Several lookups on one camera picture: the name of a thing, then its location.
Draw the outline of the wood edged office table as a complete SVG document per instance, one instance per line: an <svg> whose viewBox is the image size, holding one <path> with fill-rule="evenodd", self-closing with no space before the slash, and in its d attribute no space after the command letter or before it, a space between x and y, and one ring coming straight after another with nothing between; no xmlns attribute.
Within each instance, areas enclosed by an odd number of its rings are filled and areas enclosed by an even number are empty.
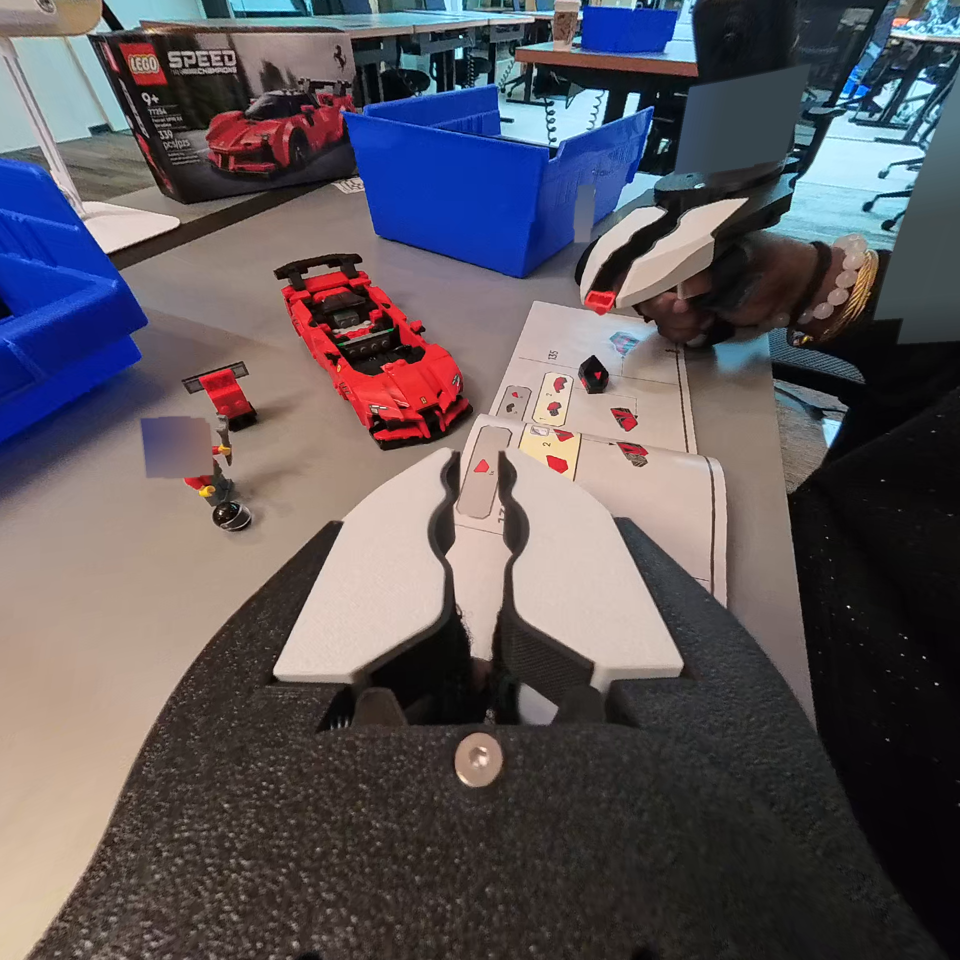
<svg viewBox="0 0 960 960"><path fill-rule="evenodd" d="M691 40L671 40L662 53L593 52L579 45L562 51L546 42L518 48L515 61L547 68L584 90L605 91L603 125L621 119L629 97L636 94L638 108L653 111L641 171L667 173L674 168L687 97L698 76Z"/></svg>

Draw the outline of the black rolling office chair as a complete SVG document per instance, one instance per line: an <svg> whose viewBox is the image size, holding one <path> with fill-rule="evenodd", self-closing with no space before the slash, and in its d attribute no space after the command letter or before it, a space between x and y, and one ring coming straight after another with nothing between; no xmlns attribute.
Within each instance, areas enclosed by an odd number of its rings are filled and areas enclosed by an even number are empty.
<svg viewBox="0 0 960 960"><path fill-rule="evenodd" d="M930 149L931 134L913 137L879 136L884 164L875 172L876 191L863 201L861 211L873 217L877 229L893 235L899 229Z"/></svg>

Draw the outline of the red lego sports car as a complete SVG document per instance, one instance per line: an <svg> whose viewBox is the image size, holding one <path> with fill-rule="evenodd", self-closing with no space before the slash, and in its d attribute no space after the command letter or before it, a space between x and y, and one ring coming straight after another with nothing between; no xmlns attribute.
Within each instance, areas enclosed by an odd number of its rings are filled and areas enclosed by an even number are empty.
<svg viewBox="0 0 960 960"><path fill-rule="evenodd" d="M462 372L359 265L357 253L276 268L293 328L381 450L444 437L473 414Z"/></svg>

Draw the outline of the lego instruction booklet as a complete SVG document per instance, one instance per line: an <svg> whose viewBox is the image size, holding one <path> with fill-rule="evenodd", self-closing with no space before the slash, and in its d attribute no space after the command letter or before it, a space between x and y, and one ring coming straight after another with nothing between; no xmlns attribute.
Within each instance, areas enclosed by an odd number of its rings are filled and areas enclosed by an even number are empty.
<svg viewBox="0 0 960 960"><path fill-rule="evenodd" d="M591 355L603 393L583 389ZM719 462L697 450L685 355L639 318L536 301L489 413L461 460L457 522L501 531L498 454L521 450L630 519L722 605L727 496Z"/></svg>

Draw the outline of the person's right hand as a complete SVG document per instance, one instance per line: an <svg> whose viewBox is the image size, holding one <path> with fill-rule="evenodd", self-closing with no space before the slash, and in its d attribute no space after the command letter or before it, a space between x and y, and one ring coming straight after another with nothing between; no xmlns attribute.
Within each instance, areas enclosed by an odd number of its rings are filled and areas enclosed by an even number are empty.
<svg viewBox="0 0 960 960"><path fill-rule="evenodd" d="M814 278L820 253L817 246L799 240L760 232L747 237L749 263L743 287L732 306L710 308L704 297L712 290L714 276L708 270L690 278L684 294L668 291L636 306L637 313L653 323L658 333L673 344L690 345L703 339L717 325L728 324L750 335L771 330L774 321L789 319Z"/></svg>

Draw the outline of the small blue storage bin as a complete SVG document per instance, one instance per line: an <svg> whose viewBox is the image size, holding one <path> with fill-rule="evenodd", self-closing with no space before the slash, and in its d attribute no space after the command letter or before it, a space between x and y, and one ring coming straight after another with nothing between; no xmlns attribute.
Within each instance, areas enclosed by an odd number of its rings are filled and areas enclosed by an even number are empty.
<svg viewBox="0 0 960 960"><path fill-rule="evenodd" d="M674 37L679 11L649 6L587 5L581 47L606 54L663 54Z"/></svg>

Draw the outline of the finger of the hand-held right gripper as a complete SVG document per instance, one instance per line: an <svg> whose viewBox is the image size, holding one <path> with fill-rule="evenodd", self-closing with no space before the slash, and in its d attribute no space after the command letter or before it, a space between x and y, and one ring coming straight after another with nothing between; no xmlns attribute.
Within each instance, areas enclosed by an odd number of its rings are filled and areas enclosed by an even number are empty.
<svg viewBox="0 0 960 960"><path fill-rule="evenodd" d="M623 240L626 274L616 294L617 308L638 306L676 288L706 270L714 260L715 235L748 202L723 198L691 208L666 228L666 211L656 207L631 212L609 231Z"/></svg>
<svg viewBox="0 0 960 960"><path fill-rule="evenodd" d="M576 282L582 301L614 301L635 261L670 234L679 215L659 206L622 210L623 216L581 256Z"/></svg>

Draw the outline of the black speckled sweater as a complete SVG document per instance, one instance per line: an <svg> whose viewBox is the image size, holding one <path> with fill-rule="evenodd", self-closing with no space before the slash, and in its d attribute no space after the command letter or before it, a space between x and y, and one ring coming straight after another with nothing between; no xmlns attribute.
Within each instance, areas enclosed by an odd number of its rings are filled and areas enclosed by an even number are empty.
<svg viewBox="0 0 960 960"><path fill-rule="evenodd" d="M890 320L823 347L863 386L789 510L822 741L884 871L958 958L958 342L896 340Z"/></svg>

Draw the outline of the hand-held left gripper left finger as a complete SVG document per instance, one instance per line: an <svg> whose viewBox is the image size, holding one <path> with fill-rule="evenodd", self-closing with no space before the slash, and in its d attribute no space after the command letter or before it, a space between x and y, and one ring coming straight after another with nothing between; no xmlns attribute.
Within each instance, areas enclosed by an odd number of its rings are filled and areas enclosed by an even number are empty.
<svg viewBox="0 0 960 960"><path fill-rule="evenodd" d="M450 623L459 484L460 453L440 447L349 512L273 666L277 681L355 684Z"/></svg>

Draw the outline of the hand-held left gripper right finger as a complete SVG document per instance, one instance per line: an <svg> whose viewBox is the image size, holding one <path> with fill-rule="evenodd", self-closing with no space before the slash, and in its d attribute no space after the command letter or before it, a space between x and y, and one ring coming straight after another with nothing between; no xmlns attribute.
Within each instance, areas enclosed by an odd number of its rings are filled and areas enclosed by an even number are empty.
<svg viewBox="0 0 960 960"><path fill-rule="evenodd" d="M514 449L498 456L509 551L495 623L495 721L599 724L623 685L673 682L685 662L617 520Z"/></svg>

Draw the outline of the red lego spoiler assembly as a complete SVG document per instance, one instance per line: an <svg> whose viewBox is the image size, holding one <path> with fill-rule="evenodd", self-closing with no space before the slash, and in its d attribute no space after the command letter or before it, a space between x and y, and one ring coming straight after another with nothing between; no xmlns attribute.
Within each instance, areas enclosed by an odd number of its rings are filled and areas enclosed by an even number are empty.
<svg viewBox="0 0 960 960"><path fill-rule="evenodd" d="M230 431L238 431L258 423L258 412L238 383L248 375L247 365L236 362L188 376L181 383L188 394L206 393L220 420Z"/></svg>

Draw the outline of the black lego set box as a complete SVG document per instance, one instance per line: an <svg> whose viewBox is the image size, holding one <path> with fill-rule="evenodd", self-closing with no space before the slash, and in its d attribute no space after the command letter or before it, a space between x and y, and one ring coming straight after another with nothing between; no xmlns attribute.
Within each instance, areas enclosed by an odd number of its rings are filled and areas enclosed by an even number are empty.
<svg viewBox="0 0 960 960"><path fill-rule="evenodd" d="M347 33L203 21L88 39L169 199L192 205L355 176Z"/></svg>

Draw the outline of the tall black office chair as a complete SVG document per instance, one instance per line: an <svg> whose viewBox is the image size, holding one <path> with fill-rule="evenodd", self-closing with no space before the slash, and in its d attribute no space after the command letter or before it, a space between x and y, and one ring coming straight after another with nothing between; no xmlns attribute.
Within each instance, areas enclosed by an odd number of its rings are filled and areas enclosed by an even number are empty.
<svg viewBox="0 0 960 960"><path fill-rule="evenodd" d="M850 75L888 35L898 2L702 1L692 7L699 83L807 66L795 153L813 154Z"/></svg>

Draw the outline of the blue plastic bin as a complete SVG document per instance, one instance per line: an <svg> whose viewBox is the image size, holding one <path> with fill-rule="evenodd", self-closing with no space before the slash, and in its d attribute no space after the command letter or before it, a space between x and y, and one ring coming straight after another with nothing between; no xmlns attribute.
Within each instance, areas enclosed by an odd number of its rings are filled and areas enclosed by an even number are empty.
<svg viewBox="0 0 960 960"><path fill-rule="evenodd" d="M588 241L639 171L652 107L561 142L501 134L495 85L345 115L376 234L521 279Z"/></svg>
<svg viewBox="0 0 960 960"><path fill-rule="evenodd" d="M141 359L148 318L40 166L1 161L1 441Z"/></svg>

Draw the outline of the white lamp stand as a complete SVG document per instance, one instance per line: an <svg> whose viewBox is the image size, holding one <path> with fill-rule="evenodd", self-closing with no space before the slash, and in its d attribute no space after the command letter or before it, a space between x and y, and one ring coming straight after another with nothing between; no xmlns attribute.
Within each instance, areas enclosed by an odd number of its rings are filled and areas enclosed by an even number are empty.
<svg viewBox="0 0 960 960"><path fill-rule="evenodd" d="M181 222L177 217L162 213L105 201L82 200L14 44L14 39L65 40L89 34L103 19L103 14L104 3L101 1L3 1L1 58L61 197L101 249L111 255L168 234Z"/></svg>

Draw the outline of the lego driver minifigure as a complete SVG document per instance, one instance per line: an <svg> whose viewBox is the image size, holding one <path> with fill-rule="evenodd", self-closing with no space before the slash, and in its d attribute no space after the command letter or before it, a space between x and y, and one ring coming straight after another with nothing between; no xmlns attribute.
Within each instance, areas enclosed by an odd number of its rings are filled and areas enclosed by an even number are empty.
<svg viewBox="0 0 960 960"><path fill-rule="evenodd" d="M230 500L234 489L234 482L223 473L220 462L222 460L228 467L233 464L230 419L225 414L218 414L216 433L219 441L211 448L212 472L183 479L183 483L195 491L212 508Z"/></svg>

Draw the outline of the person's right forearm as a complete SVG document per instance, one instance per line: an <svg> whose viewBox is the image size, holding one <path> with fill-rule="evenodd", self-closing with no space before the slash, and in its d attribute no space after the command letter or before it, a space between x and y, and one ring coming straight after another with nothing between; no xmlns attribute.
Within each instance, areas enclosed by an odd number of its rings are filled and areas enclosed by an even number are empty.
<svg viewBox="0 0 960 960"><path fill-rule="evenodd" d="M818 254L814 285L791 330L792 346L847 357L895 345L905 309L887 289L893 251L851 234L819 246Z"/></svg>

